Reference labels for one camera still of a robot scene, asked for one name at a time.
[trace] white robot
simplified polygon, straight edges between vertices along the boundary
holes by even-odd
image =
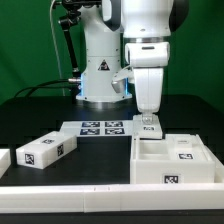
[[[169,61],[166,38],[171,35],[170,27],[175,30],[187,16],[188,1],[63,0],[62,4],[68,11],[60,20],[64,31],[79,20],[85,31],[86,70],[81,75],[77,63],[73,66],[74,80],[81,77],[77,101],[94,108],[116,107],[132,97],[127,81],[133,83],[142,113],[134,116],[134,130],[143,137],[161,139],[162,130],[154,113],[160,107],[163,67]],[[120,33],[128,65],[123,69]]]

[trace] black tabletop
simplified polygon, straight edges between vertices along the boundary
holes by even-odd
[[[118,109],[94,110],[72,104],[70,97],[15,98],[0,106],[0,148],[10,148],[12,165],[0,186],[123,184],[130,182],[131,137],[78,138],[78,148],[44,170],[16,164],[16,148],[51,131],[64,121],[131,120],[136,103]],[[224,162],[224,115],[201,98],[163,96],[158,113],[164,134],[199,134]],[[224,211],[148,211],[96,214],[1,215],[7,223],[215,223]]]

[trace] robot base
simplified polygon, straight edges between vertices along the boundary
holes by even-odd
[[[86,100],[85,97],[77,96],[75,103],[79,106],[88,107],[91,109],[98,109],[98,110],[109,110],[109,109],[116,109],[122,106],[126,106],[132,102],[132,95],[128,94],[121,98],[119,101],[90,101]]]

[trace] white plastic housing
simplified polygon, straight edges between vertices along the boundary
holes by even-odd
[[[170,36],[169,17],[173,0],[122,0],[125,38]]]
[[[11,165],[11,157],[9,149],[0,149],[0,178]]]
[[[215,162],[199,136],[132,141],[131,184],[214,183]]]
[[[112,32],[102,21],[101,8],[82,8],[87,67],[82,74],[82,90],[78,100],[117,102],[124,100],[126,91],[116,93],[111,85],[113,75],[121,70],[120,33]]]
[[[132,67],[164,67],[169,61],[169,43],[129,43],[125,45],[125,58]]]
[[[74,135],[54,131],[16,149],[17,164],[44,169],[76,147]]]
[[[138,110],[156,113],[159,110],[163,84],[163,69],[133,69]]]

